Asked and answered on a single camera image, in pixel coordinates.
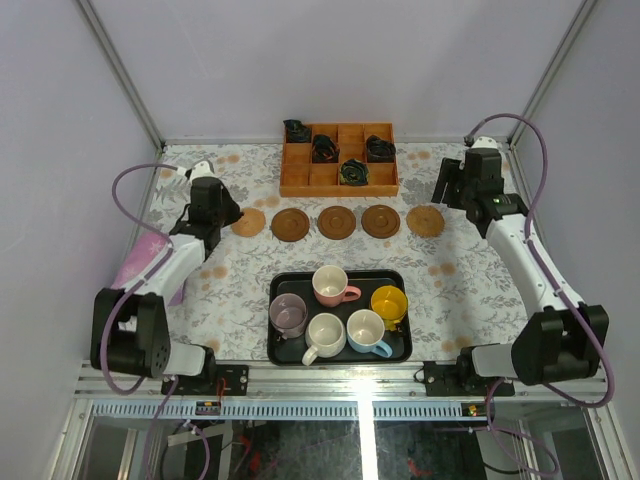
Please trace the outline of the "yellow black mug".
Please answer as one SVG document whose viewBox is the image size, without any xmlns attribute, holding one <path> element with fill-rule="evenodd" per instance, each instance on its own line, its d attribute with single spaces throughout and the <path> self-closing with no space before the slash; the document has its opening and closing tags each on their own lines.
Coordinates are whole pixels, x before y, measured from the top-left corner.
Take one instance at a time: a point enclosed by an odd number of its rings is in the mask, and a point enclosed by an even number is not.
<svg viewBox="0 0 640 480">
<path fill-rule="evenodd" d="M 408 299 L 400 288 L 385 285 L 372 294 L 370 308 L 382 318 L 387 330 L 397 331 L 407 314 Z"/>
</svg>

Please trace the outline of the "brown wooden coaster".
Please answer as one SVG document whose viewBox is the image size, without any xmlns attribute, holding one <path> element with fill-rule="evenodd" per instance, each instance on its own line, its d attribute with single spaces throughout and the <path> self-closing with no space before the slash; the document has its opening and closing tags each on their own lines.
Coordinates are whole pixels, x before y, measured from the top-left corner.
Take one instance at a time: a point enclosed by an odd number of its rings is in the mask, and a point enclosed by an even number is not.
<svg viewBox="0 0 640 480">
<path fill-rule="evenodd" d="M 399 231 L 401 221 L 399 214 L 393 208 L 378 204 L 364 211 L 361 225 L 368 235 L 378 239 L 387 239 Z"/>
<path fill-rule="evenodd" d="M 271 222 L 273 235 L 284 242 L 302 240 L 308 233 L 309 227 L 309 217 L 297 208 L 287 208 L 279 211 Z"/>
<path fill-rule="evenodd" d="M 331 240 L 348 238 L 356 229 L 354 213 L 343 206 L 330 206 L 319 215 L 317 226 L 320 233 Z"/>
</svg>

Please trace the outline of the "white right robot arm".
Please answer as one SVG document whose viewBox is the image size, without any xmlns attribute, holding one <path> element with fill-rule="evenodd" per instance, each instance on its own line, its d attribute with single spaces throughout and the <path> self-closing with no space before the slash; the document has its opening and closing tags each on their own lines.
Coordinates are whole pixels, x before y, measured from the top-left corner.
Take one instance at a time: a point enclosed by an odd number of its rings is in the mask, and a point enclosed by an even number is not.
<svg viewBox="0 0 640 480">
<path fill-rule="evenodd" d="M 533 386 L 594 376 L 609 325 L 604 308 L 587 305 L 559 273 L 521 197 L 505 193 L 501 165 L 495 142 L 480 137 L 463 159 L 443 159 L 432 197 L 465 212 L 505 264 L 528 316 L 513 343 L 461 350 L 455 378 L 472 395 L 499 377 Z"/>
</svg>

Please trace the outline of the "woven rattan coaster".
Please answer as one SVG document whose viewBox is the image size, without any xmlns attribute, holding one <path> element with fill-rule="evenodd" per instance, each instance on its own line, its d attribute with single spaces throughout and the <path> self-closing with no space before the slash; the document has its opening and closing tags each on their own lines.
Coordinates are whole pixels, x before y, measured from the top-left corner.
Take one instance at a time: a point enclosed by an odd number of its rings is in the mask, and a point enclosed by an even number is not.
<svg viewBox="0 0 640 480">
<path fill-rule="evenodd" d="M 406 217 L 409 229 L 422 238 L 435 238 L 442 234 L 445 220 L 441 212 L 433 206 L 416 206 Z"/>
<path fill-rule="evenodd" d="M 231 225 L 231 229 L 234 234 L 249 238 L 259 234 L 265 225 L 265 214 L 259 209 L 250 207 L 242 210 L 241 218 Z"/>
</svg>

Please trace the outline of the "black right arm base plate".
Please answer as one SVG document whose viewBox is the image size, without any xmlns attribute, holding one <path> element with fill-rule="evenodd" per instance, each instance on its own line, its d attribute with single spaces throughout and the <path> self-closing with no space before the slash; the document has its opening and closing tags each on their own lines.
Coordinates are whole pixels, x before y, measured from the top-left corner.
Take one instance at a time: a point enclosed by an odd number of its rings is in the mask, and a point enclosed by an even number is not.
<svg viewBox="0 0 640 480">
<path fill-rule="evenodd" d="M 431 397 L 484 397 L 496 377 L 478 376 L 471 367 L 435 361 L 423 363 L 426 394 Z"/>
</svg>

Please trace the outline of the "pink ceramic mug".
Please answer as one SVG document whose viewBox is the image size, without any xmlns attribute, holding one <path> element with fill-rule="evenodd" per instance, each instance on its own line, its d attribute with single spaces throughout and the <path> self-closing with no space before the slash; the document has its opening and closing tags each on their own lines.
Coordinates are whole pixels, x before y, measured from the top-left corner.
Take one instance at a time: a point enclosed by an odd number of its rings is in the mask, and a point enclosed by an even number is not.
<svg viewBox="0 0 640 480">
<path fill-rule="evenodd" d="M 334 265 L 322 266 L 313 274 L 312 288 L 318 302 L 330 308 L 356 301 L 362 295 L 358 287 L 349 284 L 346 272 Z"/>
</svg>

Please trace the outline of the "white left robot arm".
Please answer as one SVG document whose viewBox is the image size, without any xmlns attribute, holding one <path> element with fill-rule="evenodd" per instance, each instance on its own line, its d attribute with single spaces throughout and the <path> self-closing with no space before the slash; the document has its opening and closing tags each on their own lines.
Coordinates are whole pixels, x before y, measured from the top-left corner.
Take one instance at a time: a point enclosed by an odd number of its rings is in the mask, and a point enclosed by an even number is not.
<svg viewBox="0 0 640 480">
<path fill-rule="evenodd" d="M 91 365 L 104 372 L 143 378 L 184 376 L 197 394 L 219 381 L 213 353 L 200 345 L 170 340 L 167 308 L 187 277 L 211 255 L 221 230 L 243 213 L 221 180 L 190 180 L 186 217 L 176 222 L 160 252 L 123 286 L 104 288 L 94 300 Z"/>
</svg>

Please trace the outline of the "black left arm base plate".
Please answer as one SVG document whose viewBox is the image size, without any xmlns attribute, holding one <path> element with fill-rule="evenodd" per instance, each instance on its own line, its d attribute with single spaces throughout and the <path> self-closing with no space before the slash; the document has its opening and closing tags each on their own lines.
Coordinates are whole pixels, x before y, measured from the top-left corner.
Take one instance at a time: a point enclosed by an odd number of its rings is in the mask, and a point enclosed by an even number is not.
<svg viewBox="0 0 640 480">
<path fill-rule="evenodd" d="M 235 397 L 248 390 L 249 367 L 240 364 L 216 365 L 196 376 L 178 376 L 174 395 Z"/>
</svg>

